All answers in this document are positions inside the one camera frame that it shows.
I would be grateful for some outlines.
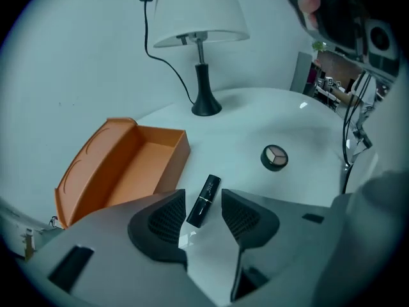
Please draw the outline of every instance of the brown wall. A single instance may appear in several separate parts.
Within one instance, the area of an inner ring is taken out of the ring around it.
[[[319,52],[318,60],[321,63],[321,69],[326,73],[325,76],[331,76],[334,81],[340,81],[345,89],[350,79],[357,79],[362,71],[358,66],[329,51]]]

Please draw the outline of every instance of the round table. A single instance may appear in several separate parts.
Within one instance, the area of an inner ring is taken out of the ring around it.
[[[329,207],[343,185],[343,120],[320,102],[286,90],[241,88],[214,95],[223,106],[214,116],[196,116],[183,101],[138,124],[186,130],[191,153],[177,188],[186,189],[187,215],[207,176],[222,179],[202,227],[183,224],[179,247],[187,252],[192,280],[224,306],[235,278],[238,245],[222,219],[221,189]],[[267,170],[260,161],[264,147],[271,144],[281,146],[289,157],[279,172]]]

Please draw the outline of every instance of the green plant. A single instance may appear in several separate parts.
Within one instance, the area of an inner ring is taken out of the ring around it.
[[[315,41],[312,46],[314,51],[325,51],[325,44],[321,41]]]

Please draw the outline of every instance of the silver band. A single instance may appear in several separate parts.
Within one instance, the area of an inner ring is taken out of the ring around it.
[[[212,203],[210,200],[207,200],[207,199],[205,199],[205,198],[203,198],[203,197],[200,197],[200,196],[199,196],[199,198],[202,198],[203,200]]]

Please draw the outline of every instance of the table lamp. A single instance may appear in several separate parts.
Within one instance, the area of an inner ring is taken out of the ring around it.
[[[203,43],[249,37],[238,0],[156,0],[153,46],[197,45],[198,94],[192,112],[198,116],[211,116],[222,109],[210,89]]]

